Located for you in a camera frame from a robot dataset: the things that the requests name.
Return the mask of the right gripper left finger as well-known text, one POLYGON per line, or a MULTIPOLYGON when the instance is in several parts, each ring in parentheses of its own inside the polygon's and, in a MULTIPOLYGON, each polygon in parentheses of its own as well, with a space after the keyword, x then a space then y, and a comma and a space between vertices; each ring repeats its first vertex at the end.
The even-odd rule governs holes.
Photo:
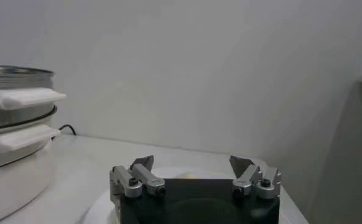
POLYGON ((165 180, 156 177, 152 172, 154 156, 137 158, 127 169, 124 166, 114 166, 110 170, 110 200, 120 201, 122 196, 139 198, 146 193, 157 198, 166 195, 165 180))

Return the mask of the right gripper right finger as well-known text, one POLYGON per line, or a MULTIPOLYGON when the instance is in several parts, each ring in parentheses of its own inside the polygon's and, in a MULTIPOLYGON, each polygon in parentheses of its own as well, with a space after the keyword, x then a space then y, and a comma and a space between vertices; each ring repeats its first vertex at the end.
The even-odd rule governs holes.
POLYGON ((263 173, 250 159, 233 155, 229 162, 236 176, 232 181, 235 199, 242 200, 251 193, 263 200, 273 200, 280 196, 282 174, 276 167, 268 167, 263 173))

